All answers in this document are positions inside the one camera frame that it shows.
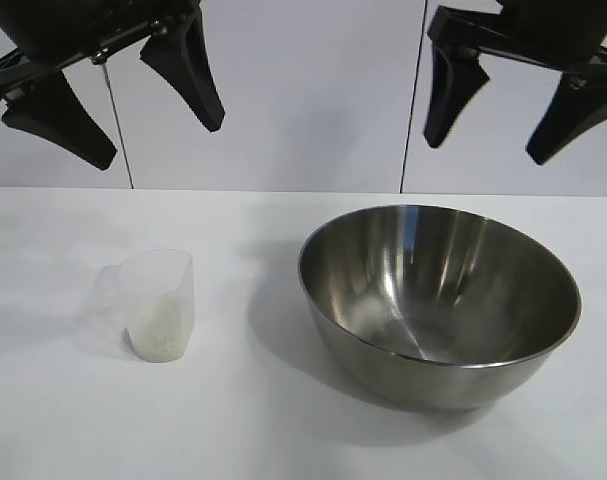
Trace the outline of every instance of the white wall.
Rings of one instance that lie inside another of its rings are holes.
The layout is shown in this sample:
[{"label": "white wall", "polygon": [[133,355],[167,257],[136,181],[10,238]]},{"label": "white wall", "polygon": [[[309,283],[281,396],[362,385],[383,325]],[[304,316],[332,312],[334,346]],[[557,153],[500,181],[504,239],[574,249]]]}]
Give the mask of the white wall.
[{"label": "white wall", "polygon": [[[430,0],[428,25],[438,3],[498,11],[493,0]],[[404,184],[406,192],[607,195],[607,122],[567,146],[545,166],[525,152],[545,113],[559,74],[482,56],[491,77],[432,150],[423,138],[432,82],[431,43],[424,42]]]},{"label": "white wall", "polygon": [[[0,30],[0,57],[14,48]],[[88,113],[120,150],[116,123],[112,114],[103,74],[89,61],[65,71],[68,81]],[[66,150],[1,123],[5,112],[0,104],[0,186],[64,186],[129,188],[121,152],[112,167],[101,172]]]},{"label": "white wall", "polygon": [[143,188],[400,188],[422,1],[204,4],[227,109],[209,134],[138,60],[109,63],[134,183]]}]

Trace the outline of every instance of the translucent cup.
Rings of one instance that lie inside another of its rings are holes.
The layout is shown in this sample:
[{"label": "translucent cup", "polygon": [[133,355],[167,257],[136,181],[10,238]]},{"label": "translucent cup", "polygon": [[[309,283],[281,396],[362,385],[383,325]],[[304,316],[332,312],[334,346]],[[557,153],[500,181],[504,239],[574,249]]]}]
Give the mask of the translucent cup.
[{"label": "translucent cup", "polygon": [[116,269],[118,302],[134,353],[155,363],[181,358],[194,328],[192,256],[149,250]]}]

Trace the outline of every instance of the metal screw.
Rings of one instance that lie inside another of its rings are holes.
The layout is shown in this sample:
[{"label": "metal screw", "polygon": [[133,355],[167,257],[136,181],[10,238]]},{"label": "metal screw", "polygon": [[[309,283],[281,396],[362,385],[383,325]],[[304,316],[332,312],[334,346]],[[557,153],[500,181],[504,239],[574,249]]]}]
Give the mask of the metal screw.
[{"label": "metal screw", "polygon": [[457,47],[455,53],[461,58],[479,58],[481,56],[481,52],[468,47]]},{"label": "metal screw", "polygon": [[110,53],[110,50],[108,48],[102,48],[101,50],[96,52],[94,55],[90,56],[90,60],[92,61],[92,63],[94,65],[101,65],[101,64],[107,62],[108,53]]},{"label": "metal screw", "polygon": [[154,30],[154,33],[152,33],[152,35],[155,37],[164,37],[168,34],[169,31],[167,25],[159,22],[158,20],[154,20],[152,23],[150,23],[150,27],[152,27],[152,29]]},{"label": "metal screw", "polygon": [[24,96],[25,96],[25,90],[20,87],[15,88],[14,90],[10,90],[9,92],[6,92],[4,95],[5,100],[7,100],[9,102],[14,102],[16,100],[20,100]]},{"label": "metal screw", "polygon": [[587,80],[581,77],[570,78],[570,88],[574,90],[580,90],[587,85]]}]

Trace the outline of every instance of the white table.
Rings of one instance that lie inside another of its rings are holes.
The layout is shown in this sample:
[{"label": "white table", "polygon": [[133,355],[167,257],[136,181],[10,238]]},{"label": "white table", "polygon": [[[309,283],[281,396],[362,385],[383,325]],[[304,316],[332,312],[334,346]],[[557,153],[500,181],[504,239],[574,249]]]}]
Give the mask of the white table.
[{"label": "white table", "polygon": [[[575,274],[577,331],[494,408],[383,408],[321,344],[298,249],[386,203],[496,218]],[[195,257],[197,326],[154,365],[87,305],[104,265],[159,247]],[[196,478],[607,479],[607,198],[0,189],[0,480]]]}]

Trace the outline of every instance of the stainless steel bowl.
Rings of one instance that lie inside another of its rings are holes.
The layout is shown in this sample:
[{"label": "stainless steel bowl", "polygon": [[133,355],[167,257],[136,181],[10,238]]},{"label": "stainless steel bowl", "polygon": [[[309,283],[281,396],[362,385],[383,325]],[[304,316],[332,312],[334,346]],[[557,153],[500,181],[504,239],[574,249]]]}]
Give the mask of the stainless steel bowl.
[{"label": "stainless steel bowl", "polygon": [[438,207],[332,220],[306,242],[299,274],[338,362],[413,410],[472,409],[511,392],[569,337],[581,308],[542,245]]}]

